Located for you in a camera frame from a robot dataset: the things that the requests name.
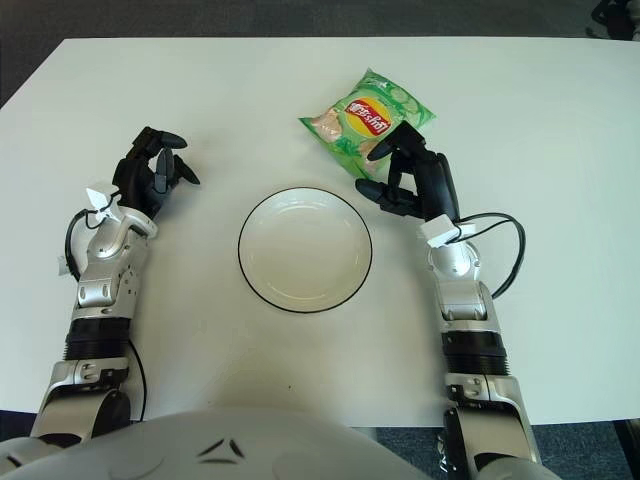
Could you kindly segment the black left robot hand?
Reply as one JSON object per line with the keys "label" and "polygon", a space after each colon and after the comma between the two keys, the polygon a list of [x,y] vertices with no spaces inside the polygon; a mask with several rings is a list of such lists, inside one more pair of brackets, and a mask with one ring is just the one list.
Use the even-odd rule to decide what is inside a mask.
{"label": "black left robot hand", "polygon": [[121,195],[118,204],[153,219],[181,179],[199,185],[195,172],[174,153],[186,147],[179,135],[145,127],[116,167],[112,184]]}

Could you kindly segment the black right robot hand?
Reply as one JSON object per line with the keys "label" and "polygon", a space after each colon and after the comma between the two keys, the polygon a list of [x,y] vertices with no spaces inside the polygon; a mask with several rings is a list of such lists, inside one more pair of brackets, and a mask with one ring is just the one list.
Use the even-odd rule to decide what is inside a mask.
{"label": "black right robot hand", "polygon": [[369,160],[390,158],[386,182],[359,178],[356,190],[380,209],[430,221],[442,214],[460,219],[457,194],[446,156],[426,148],[424,137],[406,121],[381,140]]}

